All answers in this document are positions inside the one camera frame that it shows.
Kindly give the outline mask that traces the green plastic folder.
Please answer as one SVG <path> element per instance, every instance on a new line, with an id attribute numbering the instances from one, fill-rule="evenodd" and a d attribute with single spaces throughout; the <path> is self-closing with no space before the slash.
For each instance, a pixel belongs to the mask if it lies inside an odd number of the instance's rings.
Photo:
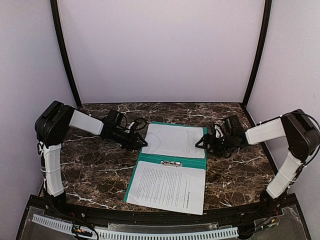
<path id="1" fill-rule="evenodd" d="M 158 123 L 158 124 L 167 124 L 170 125 L 170 123 L 161 123 L 161 122 L 152 122 L 153 123 Z M 204 134 L 208 132 L 207 128 L 202 127 L 204 129 Z M 156 155 L 156 154 L 145 154 L 142 153 L 142 149 L 138 155 L 136 165 L 138 161 L 145 161 L 145 162 L 150 162 L 150 163 L 156 163 L 160 164 L 161 161 L 176 161 L 176 162 L 181 162 L 183 163 L 183 167 L 186 168 L 194 168 L 194 169 L 204 169 L 205 174 L 207 170 L 207 154 L 205 152 L 205 158 L 204 159 L 199 159 L 199 158 L 184 158 L 184 157 L 173 157 L 173 156 L 165 156 L 165 155 Z"/>

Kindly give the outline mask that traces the white paper sheet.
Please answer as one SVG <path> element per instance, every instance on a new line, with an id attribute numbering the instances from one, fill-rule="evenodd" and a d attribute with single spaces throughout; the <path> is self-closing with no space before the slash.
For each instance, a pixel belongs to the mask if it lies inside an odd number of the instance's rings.
<path id="1" fill-rule="evenodd" d="M 150 155 L 204 159 L 205 150 L 196 147 L 203 135 L 201 127 L 151 123 L 145 137 L 147 146 L 141 151 Z"/>

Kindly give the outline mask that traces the printed paper sheet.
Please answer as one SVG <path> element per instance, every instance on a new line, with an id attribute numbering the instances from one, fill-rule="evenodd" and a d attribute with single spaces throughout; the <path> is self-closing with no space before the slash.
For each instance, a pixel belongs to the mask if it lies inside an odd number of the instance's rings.
<path id="1" fill-rule="evenodd" d="M 202 215 L 206 171 L 139 160 L 124 201 L 178 213 Z"/>

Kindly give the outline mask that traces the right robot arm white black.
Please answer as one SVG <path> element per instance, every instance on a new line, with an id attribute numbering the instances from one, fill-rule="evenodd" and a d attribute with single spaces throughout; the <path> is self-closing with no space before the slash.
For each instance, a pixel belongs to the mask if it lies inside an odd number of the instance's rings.
<path id="1" fill-rule="evenodd" d="M 320 124 L 299 108 L 248 129 L 242 127 L 237 115 L 231 115 L 210 129 L 211 132 L 205 133 L 195 147 L 220 156 L 272 140 L 283 139 L 286 142 L 285 159 L 264 190 L 264 195 L 273 200 L 297 181 L 303 169 L 320 151 Z"/>

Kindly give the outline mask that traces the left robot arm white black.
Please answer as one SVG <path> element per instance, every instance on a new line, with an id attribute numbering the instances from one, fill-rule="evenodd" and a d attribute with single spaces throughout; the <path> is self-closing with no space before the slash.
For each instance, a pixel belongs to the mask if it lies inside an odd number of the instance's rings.
<path id="1" fill-rule="evenodd" d="M 102 119 L 85 114 L 70 105 L 53 101 L 35 122 L 37 151 L 41 157 L 40 170 L 45 193 L 53 198 L 64 196 L 61 148 L 70 128 L 80 129 L 102 139 L 112 140 L 123 149 L 139 150 L 148 146 L 139 131 L 139 119 L 130 127 L 121 126 L 124 114 L 110 110 Z"/>

